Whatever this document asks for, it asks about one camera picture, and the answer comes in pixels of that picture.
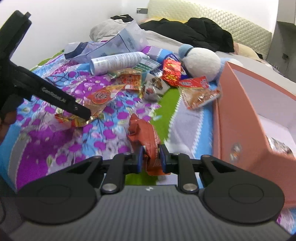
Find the person's left hand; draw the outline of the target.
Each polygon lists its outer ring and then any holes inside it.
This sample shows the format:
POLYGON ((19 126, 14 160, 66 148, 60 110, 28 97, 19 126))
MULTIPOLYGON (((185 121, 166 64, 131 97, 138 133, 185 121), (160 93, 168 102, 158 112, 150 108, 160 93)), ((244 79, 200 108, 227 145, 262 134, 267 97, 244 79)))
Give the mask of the person's left hand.
POLYGON ((6 137, 6 134, 12 124, 16 122, 17 112, 11 111, 7 113, 3 120, 1 120, 1 127, 0 127, 0 142, 2 143, 6 137))

